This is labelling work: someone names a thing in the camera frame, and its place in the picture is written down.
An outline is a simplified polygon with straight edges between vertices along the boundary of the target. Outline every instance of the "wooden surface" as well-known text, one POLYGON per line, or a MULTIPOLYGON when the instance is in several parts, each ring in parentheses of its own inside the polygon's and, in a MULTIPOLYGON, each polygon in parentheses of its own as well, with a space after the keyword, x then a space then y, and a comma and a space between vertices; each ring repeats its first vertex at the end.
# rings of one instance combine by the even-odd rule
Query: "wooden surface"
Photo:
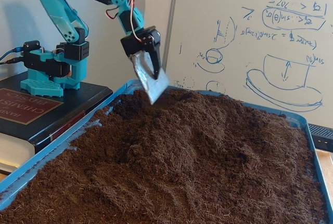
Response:
MULTIPOLYGON (((324 173, 324 177, 327 183, 328 193, 330 195, 330 201, 333 202, 333 162, 331 154, 325 151, 317 151, 319 161, 324 173)), ((5 179, 6 176, 0 174, 0 181, 5 179)))
POLYGON ((6 178, 6 176, 5 175, 3 175, 3 174, 0 174, 0 181, 2 181, 3 179, 5 179, 6 178))

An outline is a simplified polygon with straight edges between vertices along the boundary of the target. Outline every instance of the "soil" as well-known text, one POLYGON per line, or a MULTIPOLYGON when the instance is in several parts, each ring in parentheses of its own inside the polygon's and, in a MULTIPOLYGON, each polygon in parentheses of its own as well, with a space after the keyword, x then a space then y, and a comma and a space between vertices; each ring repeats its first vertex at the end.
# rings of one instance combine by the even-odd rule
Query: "soil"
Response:
POLYGON ((314 153, 283 116, 185 90, 119 99, 1 224, 328 223, 314 153))

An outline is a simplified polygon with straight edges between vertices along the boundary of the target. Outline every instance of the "plastic tray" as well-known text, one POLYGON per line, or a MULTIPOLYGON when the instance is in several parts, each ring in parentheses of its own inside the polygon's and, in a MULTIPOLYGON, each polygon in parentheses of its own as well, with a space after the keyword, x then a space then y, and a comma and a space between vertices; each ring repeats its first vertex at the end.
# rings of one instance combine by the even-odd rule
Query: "plastic tray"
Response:
MULTIPOLYGON (((94 113, 107 106, 110 102, 112 102, 117 96, 121 94, 133 94, 135 90, 142 89, 141 84, 138 80, 132 80, 123 85, 116 93, 114 93, 110 98, 101 103, 94 111, 90 112, 87 116, 77 122, 72 128, 67 130, 61 137, 52 142, 49 146, 44 148, 41 152, 35 155, 33 158, 28 160, 25 164, 23 164, 20 168, 18 168, 15 172, 10 174, 5 180, 0 183, 0 210, 4 210, 8 207, 13 200, 15 199, 17 193, 22 190, 29 181, 31 181, 37 174, 38 170, 43 168, 45 164, 53 159, 55 159, 58 155, 60 155, 65 149, 73 147, 69 146, 69 143, 82 135, 85 132, 85 128, 89 127, 86 123, 92 118, 94 113)), ((198 91, 203 95, 211 95, 211 96, 220 96, 220 93, 214 93, 212 91, 198 91)), ((245 103, 246 106, 264 110, 269 113, 275 113, 277 115, 284 114, 287 117, 287 120, 293 127, 297 127, 305 131, 308 140, 310 142, 310 146, 312 150, 315 150, 314 143, 310 134, 310 129, 308 122, 305 118, 300 115, 275 110, 267 107, 257 106, 255 104, 245 103)), ((326 182, 323 176, 322 168, 320 166, 318 156, 315 154, 315 166, 317 169, 318 179, 322 186, 322 191, 324 193, 330 224, 333 224, 333 208, 332 203, 330 202, 326 182)))

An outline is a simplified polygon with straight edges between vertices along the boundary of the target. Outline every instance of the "black book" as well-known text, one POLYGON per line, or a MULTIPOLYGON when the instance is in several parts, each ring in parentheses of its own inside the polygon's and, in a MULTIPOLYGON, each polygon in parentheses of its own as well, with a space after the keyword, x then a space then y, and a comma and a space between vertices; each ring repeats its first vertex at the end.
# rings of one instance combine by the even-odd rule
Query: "black book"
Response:
POLYGON ((13 172, 112 95, 105 86, 81 83, 62 98, 20 89, 28 73, 0 81, 0 170, 13 172))

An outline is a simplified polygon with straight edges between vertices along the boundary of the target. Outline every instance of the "blue cable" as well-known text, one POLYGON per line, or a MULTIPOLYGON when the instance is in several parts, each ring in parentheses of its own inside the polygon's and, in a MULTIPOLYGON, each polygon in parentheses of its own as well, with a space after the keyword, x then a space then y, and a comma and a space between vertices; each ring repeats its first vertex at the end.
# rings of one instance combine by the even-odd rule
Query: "blue cable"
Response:
POLYGON ((13 52, 21 52, 23 51, 23 47, 16 47, 8 52, 6 52, 5 54, 3 54, 0 58, 0 61, 3 60, 6 56, 8 56, 9 54, 12 54, 13 52))

